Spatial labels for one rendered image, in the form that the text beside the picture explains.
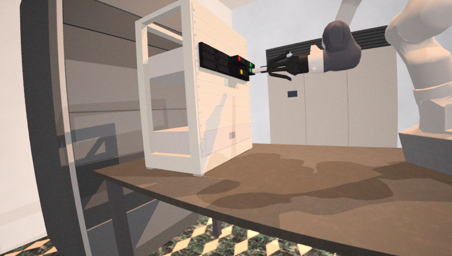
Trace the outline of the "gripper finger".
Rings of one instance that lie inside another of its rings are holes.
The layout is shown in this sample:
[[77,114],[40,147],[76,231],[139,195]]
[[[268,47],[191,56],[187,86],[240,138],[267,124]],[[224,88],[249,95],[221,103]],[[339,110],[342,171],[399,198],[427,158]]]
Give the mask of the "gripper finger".
[[294,77],[294,75],[287,76],[287,75],[272,73],[272,72],[278,72],[278,71],[286,71],[286,70],[290,70],[290,69],[294,69],[294,67],[289,66],[289,67],[280,67],[280,68],[266,68],[266,69],[252,70],[252,72],[253,73],[269,73],[270,76],[284,78],[284,79],[288,79],[289,81],[292,81],[292,78]]
[[[280,63],[276,63],[276,62],[278,62],[278,61],[280,61],[280,60],[282,60],[282,59],[284,59],[286,57],[290,57],[291,55],[292,54],[290,53],[290,51],[287,50],[284,54],[282,54],[282,55],[280,55],[280,56],[268,61],[268,65],[267,66],[262,66],[260,68],[254,68],[252,70],[259,70],[259,69],[266,69],[266,68],[277,68],[277,67],[286,66],[286,64],[293,63],[293,60],[288,60],[288,61],[284,61],[284,62],[280,62]],[[275,63],[275,64],[273,64],[273,63]]]

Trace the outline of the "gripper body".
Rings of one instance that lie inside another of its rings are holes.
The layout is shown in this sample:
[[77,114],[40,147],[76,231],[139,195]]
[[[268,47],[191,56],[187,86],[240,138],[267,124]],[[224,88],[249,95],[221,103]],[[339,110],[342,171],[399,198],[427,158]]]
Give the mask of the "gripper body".
[[[298,59],[298,63],[297,63]],[[297,74],[304,74],[309,72],[308,55],[291,55],[286,61],[293,60],[293,63],[286,64],[286,67],[293,66],[294,69],[286,70],[288,73],[296,76]]]

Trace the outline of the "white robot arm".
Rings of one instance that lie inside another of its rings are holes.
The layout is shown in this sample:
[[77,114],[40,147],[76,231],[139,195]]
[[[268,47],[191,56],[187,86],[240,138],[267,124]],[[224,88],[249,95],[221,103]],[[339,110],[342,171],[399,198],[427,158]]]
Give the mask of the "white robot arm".
[[[350,23],[362,0],[342,0],[335,20],[322,35],[322,47],[311,46],[308,55],[312,74],[356,67],[361,47]],[[419,129],[425,133],[452,135],[452,57],[434,36],[452,25],[452,0],[408,0],[392,19],[385,39],[405,63],[419,110]]]

